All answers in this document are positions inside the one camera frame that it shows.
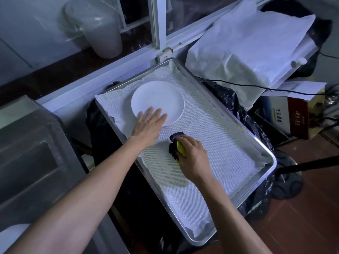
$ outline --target window glass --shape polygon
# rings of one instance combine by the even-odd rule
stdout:
[[[152,44],[147,0],[0,0],[0,105]]]
[[[167,35],[182,29],[237,0],[168,0]]]

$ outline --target metal tray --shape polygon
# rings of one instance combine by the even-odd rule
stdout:
[[[233,115],[230,111],[227,110],[227,108],[197,79],[195,76],[187,69],[185,68],[179,60],[175,58],[170,58],[165,60],[164,62],[154,66],[153,68],[150,68],[133,78],[130,78],[124,82],[121,82],[120,84],[117,84],[108,90],[104,91],[103,93],[107,93],[110,91],[114,91],[117,89],[122,89],[126,87],[127,85],[142,79],[144,76],[154,72],[160,67],[167,66],[169,64],[169,61],[172,60],[174,64],[177,66],[177,69],[181,71],[185,77],[206,97],[206,101],[209,101],[224,117],[231,119],[232,122],[235,123],[235,125],[243,128],[244,132],[248,133],[248,140],[262,153],[265,153],[266,157],[270,158],[270,162],[266,164],[264,168],[260,170],[255,176],[253,176],[250,181],[245,184],[244,187],[242,187],[231,199],[232,203],[235,205],[236,208],[238,208],[244,200],[264,181],[264,179],[275,169],[277,165],[276,158],[274,157],[273,153],[269,151],[263,145],[263,143],[257,139],[256,136],[254,136],[244,125]],[[108,123],[118,136],[118,138],[121,140],[122,143],[125,143],[127,140],[126,136],[119,130],[117,125],[115,124],[114,118],[109,116],[108,113],[104,110],[104,108],[97,102],[97,105],[100,109],[100,111],[103,113],[105,118],[107,119]],[[170,207],[170,205],[166,202],[163,192],[160,187],[158,187],[158,184],[155,182],[155,179],[151,176],[149,170],[146,168],[146,166],[143,164],[142,159],[140,157],[137,158],[135,161],[136,165],[150,184],[151,188],[154,190],[155,194],[158,196],[159,200],[167,210],[168,214],[172,218],[172,220],[175,222],[175,224],[178,226],[181,233],[184,235],[186,240],[194,245],[194,246],[202,246],[204,245],[216,232],[215,227],[209,231],[206,231],[202,233],[197,238],[190,237],[189,233],[187,232],[187,229],[184,227],[184,225],[180,222],[180,219],[176,216],[175,211]]]

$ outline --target black pole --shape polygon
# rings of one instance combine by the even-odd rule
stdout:
[[[305,162],[289,167],[278,168],[276,170],[276,176],[281,174],[288,174],[298,171],[305,171],[318,168],[327,168],[339,165],[339,155],[329,158],[318,159],[316,161]]]

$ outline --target window frame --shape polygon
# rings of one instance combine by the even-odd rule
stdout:
[[[214,21],[229,12],[239,2],[236,1],[212,14],[166,35],[166,0],[148,0],[153,44],[137,50],[107,66],[84,76],[61,89],[54,91],[37,100],[51,112],[76,101],[77,99],[94,92],[96,89],[109,84],[134,68],[146,62],[157,59],[166,48],[176,51],[193,41],[199,39]],[[257,6],[261,6],[270,0],[257,0]]]

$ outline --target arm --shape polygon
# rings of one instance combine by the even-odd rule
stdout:
[[[142,112],[126,143],[53,205],[7,251],[13,253],[82,253],[111,208],[126,173],[141,151],[155,144],[167,115]]]
[[[233,206],[221,183],[214,178],[207,152],[201,142],[186,135],[177,140],[184,145],[187,152],[187,158],[177,152],[180,168],[204,197],[220,235],[224,253],[271,253]]]

